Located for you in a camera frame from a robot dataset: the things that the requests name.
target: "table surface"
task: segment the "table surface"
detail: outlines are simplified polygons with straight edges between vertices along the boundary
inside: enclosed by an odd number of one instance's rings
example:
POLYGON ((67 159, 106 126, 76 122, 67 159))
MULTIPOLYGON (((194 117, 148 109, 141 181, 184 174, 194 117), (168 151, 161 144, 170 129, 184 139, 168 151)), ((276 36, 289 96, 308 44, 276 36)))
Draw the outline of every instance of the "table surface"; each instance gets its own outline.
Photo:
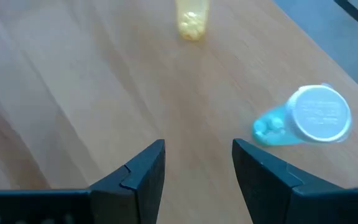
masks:
POLYGON ((266 150, 356 187, 358 85, 271 0, 211 0, 199 42, 173 1, 0 0, 0 189, 86 187, 164 138, 159 223, 251 223, 232 140, 322 82, 348 100, 350 138, 266 150))

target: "yellow pill bottle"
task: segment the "yellow pill bottle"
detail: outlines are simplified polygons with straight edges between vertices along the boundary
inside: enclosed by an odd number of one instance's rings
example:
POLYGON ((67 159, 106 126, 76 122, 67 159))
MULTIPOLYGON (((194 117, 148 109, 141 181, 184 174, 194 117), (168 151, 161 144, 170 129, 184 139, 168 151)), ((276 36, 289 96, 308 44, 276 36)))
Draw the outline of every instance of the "yellow pill bottle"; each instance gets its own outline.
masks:
POLYGON ((186 40, 199 40, 205 33, 209 0, 175 0, 180 35, 186 40))

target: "wood grain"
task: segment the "wood grain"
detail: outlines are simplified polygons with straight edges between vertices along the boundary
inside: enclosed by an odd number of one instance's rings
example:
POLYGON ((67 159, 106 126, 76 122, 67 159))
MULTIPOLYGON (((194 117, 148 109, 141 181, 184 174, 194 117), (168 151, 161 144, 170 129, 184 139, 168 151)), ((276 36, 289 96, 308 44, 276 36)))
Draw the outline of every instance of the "wood grain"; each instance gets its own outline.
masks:
POLYGON ((84 187, 164 138, 159 223, 251 223, 231 141, 252 141, 261 113, 321 82, 348 100, 350 138, 266 150, 356 187, 358 85, 271 0, 211 0, 199 42, 179 37, 174 1, 0 0, 0 120, 28 157, 0 158, 0 188, 31 187, 4 167, 84 187))

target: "pill bottle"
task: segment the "pill bottle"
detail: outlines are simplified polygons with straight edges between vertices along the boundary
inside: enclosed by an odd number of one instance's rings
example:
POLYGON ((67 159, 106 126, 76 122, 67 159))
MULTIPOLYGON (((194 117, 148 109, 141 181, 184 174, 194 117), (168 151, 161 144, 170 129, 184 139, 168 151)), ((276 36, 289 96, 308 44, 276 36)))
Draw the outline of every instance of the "pill bottle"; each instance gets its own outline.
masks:
POLYGON ((205 33, 209 0, 175 0, 177 26, 186 40, 199 40, 205 33))
POLYGON ((254 121, 252 134, 259 144, 341 142, 347 138, 352 116, 346 100, 331 86, 302 86, 287 100, 254 121))

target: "bottle cap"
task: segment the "bottle cap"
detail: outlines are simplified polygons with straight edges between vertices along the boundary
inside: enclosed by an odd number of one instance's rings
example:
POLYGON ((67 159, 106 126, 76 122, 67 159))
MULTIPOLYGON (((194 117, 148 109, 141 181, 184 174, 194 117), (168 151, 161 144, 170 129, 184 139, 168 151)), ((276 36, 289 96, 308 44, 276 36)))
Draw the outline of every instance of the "bottle cap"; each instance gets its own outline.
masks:
POLYGON ((302 86, 286 103, 293 132, 306 142, 338 142, 347 138, 352 116, 346 100, 330 86, 302 86))

